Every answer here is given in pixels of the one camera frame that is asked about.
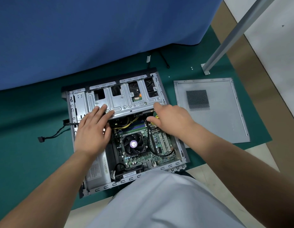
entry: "green mat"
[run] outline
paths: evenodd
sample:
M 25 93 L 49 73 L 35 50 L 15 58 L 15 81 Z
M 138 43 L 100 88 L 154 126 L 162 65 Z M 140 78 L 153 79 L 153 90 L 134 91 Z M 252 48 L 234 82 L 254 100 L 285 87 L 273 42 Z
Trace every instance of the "green mat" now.
M 251 142 L 237 146 L 248 149 L 270 141 L 270 135 L 227 56 L 213 67 L 210 76 L 205 77 L 202 72 L 200 64 L 205 63 L 219 45 L 210 27 L 199 45 L 168 45 L 161 49 L 170 69 L 157 52 L 151 56 L 151 67 L 158 69 L 172 105 L 176 105 L 173 80 L 232 77 L 251 138 Z M 44 143 L 37 140 L 39 136 L 53 135 L 62 126 L 62 120 L 68 118 L 67 103 L 61 98 L 60 88 L 146 69 L 148 55 L 148 52 L 139 53 L 76 74 L 0 91 L 0 219 L 73 153 L 69 129 Z M 188 150 L 188 155 L 189 168 L 204 164 L 192 150 Z M 109 189 L 83 199 L 77 197 L 73 209 L 112 196 L 118 190 Z M 63 185 L 57 193 L 64 194 Z

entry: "person's left arm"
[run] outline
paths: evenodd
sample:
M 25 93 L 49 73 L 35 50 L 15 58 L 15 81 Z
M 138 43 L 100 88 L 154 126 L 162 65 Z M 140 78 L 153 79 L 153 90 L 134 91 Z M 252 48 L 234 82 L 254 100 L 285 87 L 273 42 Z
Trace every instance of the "person's left arm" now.
M 75 153 L 8 213 L 0 221 L 0 228 L 64 227 L 85 175 L 110 140 L 107 121 L 114 111 L 103 116 L 106 108 L 106 105 L 96 107 L 81 120 L 74 142 Z

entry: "blue tablecloth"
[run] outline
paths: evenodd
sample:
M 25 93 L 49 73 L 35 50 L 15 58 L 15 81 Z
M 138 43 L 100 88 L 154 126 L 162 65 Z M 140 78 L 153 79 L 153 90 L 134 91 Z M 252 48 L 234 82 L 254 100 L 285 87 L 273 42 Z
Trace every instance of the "blue tablecloth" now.
M 0 90 L 198 44 L 221 1 L 0 0 Z

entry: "purple round label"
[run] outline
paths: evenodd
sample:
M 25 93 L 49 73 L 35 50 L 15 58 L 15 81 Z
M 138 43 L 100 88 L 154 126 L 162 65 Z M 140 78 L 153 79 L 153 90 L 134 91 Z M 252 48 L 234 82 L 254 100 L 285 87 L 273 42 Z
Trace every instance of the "purple round label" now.
M 132 148 L 137 147 L 137 141 L 132 140 L 132 141 L 130 142 L 130 147 L 132 147 Z

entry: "white shirt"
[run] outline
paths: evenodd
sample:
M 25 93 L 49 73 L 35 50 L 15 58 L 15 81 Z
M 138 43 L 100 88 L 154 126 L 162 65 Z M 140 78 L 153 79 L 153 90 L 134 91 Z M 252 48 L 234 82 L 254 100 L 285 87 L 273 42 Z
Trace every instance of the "white shirt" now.
M 88 228 L 244 227 L 197 180 L 149 171 L 121 190 Z

